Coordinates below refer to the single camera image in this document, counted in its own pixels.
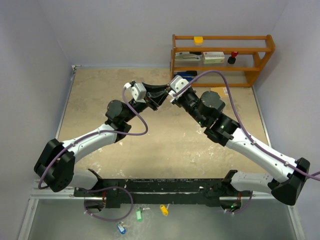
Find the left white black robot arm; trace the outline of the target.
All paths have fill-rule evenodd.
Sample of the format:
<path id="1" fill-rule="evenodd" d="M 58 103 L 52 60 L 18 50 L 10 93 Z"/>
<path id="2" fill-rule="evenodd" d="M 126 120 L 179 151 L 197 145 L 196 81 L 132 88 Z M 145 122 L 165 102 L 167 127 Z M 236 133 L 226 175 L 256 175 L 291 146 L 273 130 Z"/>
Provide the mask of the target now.
<path id="1" fill-rule="evenodd" d="M 167 85 L 128 82 L 123 86 L 121 100 L 107 105 L 105 123 L 70 140 L 51 139 L 34 166 L 39 176 L 38 189 L 60 192 L 66 187 L 85 189 L 91 196 L 103 191 L 103 184 L 91 170 L 75 171 L 75 165 L 99 148 L 115 144 L 127 136 L 143 136 L 149 131 L 141 113 L 156 111 L 168 96 Z"/>

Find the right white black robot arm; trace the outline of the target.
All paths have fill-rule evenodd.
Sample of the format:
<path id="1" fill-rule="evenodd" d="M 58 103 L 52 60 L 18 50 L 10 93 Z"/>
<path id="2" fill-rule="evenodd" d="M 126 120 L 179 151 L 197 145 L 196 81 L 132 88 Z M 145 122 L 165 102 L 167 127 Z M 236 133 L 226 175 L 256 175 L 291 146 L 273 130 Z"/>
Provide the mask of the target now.
<path id="1" fill-rule="evenodd" d="M 271 194 L 283 204 L 293 206 L 306 182 L 310 162 L 303 157 L 295 160 L 271 149 L 253 136 L 246 136 L 240 124 L 223 113 L 225 103 L 218 93 L 206 91 L 200 97 L 192 87 L 182 93 L 182 85 L 170 92 L 172 103 L 184 110 L 202 127 L 212 142 L 234 150 L 258 164 L 266 173 L 246 173 L 231 170 L 225 176 L 222 190 L 228 196 L 253 191 Z"/>

